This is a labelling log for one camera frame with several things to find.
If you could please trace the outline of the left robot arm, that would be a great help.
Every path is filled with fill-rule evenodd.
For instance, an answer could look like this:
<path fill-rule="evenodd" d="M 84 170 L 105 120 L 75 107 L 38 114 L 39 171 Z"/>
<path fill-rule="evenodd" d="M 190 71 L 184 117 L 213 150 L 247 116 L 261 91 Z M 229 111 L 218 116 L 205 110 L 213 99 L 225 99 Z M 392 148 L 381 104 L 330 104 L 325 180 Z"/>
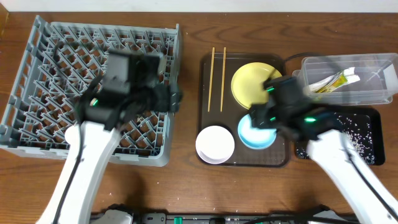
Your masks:
<path fill-rule="evenodd" d="M 109 52 L 104 75 L 92 80 L 75 106 L 76 124 L 66 131 L 68 156 L 39 223 L 88 223 L 125 125 L 146 111 L 179 110 L 178 85 L 159 81 L 166 63 L 162 53 Z"/>

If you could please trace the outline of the light blue bowl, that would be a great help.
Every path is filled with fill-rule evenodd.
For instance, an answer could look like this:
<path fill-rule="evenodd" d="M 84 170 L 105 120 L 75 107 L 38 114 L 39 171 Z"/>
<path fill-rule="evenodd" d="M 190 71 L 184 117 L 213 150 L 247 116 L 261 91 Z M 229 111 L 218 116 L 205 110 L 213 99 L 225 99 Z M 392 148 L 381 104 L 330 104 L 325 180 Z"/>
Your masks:
<path fill-rule="evenodd" d="M 252 126 L 251 117 L 247 114 L 238 123 L 238 136 L 241 142 L 250 149 L 263 150 L 270 147 L 277 136 L 276 129 L 259 129 Z"/>

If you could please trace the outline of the white cup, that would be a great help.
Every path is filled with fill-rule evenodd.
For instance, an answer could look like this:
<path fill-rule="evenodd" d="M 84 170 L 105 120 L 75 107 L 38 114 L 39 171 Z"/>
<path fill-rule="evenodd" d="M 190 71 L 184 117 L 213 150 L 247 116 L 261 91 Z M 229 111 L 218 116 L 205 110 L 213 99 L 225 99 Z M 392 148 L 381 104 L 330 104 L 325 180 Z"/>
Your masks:
<path fill-rule="evenodd" d="M 80 148 L 80 125 L 75 124 L 70 126 L 65 131 L 65 140 L 72 147 Z"/>

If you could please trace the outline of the wooden chopstick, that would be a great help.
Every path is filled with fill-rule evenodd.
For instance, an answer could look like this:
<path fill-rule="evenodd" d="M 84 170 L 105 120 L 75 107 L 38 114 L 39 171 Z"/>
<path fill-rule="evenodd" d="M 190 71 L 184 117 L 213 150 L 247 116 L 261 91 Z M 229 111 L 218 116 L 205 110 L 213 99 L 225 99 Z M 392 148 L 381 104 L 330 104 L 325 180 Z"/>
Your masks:
<path fill-rule="evenodd" d="M 208 90 L 208 109 L 207 109 L 207 112 L 210 112 L 210 110 L 211 110 L 211 98 L 212 98 L 212 89 L 213 89 L 214 62 L 215 62 L 215 47 L 212 47 L 212 51 L 211 51 L 210 79 L 209 79 L 209 90 Z"/>
<path fill-rule="evenodd" d="M 224 102 L 224 86 L 225 86 L 225 72 L 226 72 L 226 51 L 227 51 L 227 48 L 223 47 L 223 66 L 222 66 L 222 76 L 221 76 L 220 112 L 223 111 L 223 102 Z"/>

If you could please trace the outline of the green snack wrapper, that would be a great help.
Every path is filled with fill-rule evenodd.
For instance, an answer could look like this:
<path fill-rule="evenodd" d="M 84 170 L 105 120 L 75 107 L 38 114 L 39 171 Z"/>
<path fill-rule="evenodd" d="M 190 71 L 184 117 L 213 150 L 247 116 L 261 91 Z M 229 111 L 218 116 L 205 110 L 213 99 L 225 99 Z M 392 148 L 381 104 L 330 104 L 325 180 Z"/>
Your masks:
<path fill-rule="evenodd" d="M 315 93 L 331 93 L 337 88 L 343 86 L 348 82 L 344 72 L 338 72 L 320 82 L 320 86 L 315 90 Z"/>

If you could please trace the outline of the food scraps rice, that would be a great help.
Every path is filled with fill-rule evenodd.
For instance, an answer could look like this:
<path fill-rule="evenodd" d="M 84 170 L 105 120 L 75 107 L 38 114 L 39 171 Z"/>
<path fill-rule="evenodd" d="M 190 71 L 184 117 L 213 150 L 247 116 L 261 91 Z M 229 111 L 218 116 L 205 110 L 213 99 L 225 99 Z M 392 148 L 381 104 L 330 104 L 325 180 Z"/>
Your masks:
<path fill-rule="evenodd" d="M 374 165 L 376 153 L 370 117 L 352 113 L 335 113 L 335 116 L 357 153 L 368 165 Z"/>

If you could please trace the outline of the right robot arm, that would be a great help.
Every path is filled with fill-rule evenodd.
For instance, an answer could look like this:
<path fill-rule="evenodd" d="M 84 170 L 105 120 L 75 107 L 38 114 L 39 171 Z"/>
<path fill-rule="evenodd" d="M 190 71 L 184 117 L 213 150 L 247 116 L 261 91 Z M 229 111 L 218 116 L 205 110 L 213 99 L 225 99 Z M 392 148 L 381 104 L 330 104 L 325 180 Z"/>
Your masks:
<path fill-rule="evenodd" d="M 360 223 L 397 223 L 397 200 L 356 152 L 331 106 L 314 103 L 296 78 L 262 84 L 269 99 L 249 109 L 252 125 L 276 129 L 292 141 L 306 140 L 306 152 L 336 185 Z"/>

